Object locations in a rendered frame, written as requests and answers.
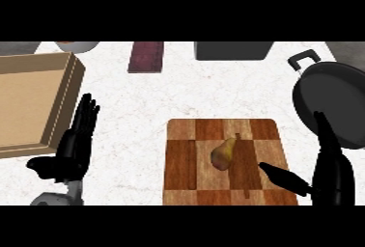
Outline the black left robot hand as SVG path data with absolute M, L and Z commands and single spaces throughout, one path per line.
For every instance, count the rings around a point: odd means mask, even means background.
M 55 182 L 81 180 L 89 165 L 91 141 L 100 107 L 84 94 L 78 102 L 70 128 L 63 132 L 54 156 L 33 157 L 26 162 L 41 179 Z

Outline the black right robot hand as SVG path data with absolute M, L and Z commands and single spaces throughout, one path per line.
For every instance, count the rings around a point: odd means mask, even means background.
M 317 126 L 318 154 L 311 184 L 289 171 L 261 162 L 258 164 L 270 182 L 299 196 L 310 195 L 314 206 L 354 205 L 354 176 L 342 154 L 338 138 L 321 112 L 313 112 Z

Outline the brown checkered wooden cutting board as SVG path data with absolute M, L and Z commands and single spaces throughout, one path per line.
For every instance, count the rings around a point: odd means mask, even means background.
M 162 204 L 293 206 L 261 162 L 287 168 L 271 119 L 168 120 Z

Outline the yellow-brown pear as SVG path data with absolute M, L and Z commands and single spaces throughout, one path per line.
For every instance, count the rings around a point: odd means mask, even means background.
M 240 134 L 236 133 L 233 138 L 227 138 L 222 143 L 211 151 L 211 164 L 215 169 L 224 171 L 231 162 L 233 148 L 240 140 Z

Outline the open tan wooden drawer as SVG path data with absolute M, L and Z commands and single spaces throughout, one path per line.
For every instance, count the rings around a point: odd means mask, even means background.
M 0 56 L 0 158 L 55 151 L 84 70 L 70 52 Z

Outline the pale grey round bowl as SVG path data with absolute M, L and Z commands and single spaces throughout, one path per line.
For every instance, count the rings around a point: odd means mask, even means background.
M 72 52 L 73 54 L 88 52 L 95 46 L 97 41 L 57 41 L 55 45 L 63 52 Z

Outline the dark red rectangular block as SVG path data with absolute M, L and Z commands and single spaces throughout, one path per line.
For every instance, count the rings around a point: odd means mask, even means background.
M 162 70 L 162 55 L 162 41 L 135 41 L 126 71 L 129 73 L 159 72 Z

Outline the dark grey flat object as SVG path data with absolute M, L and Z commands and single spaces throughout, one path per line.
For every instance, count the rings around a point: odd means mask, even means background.
M 39 41 L 0 41 L 0 56 L 32 54 Z

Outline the grey appliance corner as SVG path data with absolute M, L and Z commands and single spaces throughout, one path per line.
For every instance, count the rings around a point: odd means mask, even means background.
M 365 41 L 326 41 L 335 60 L 365 71 Z

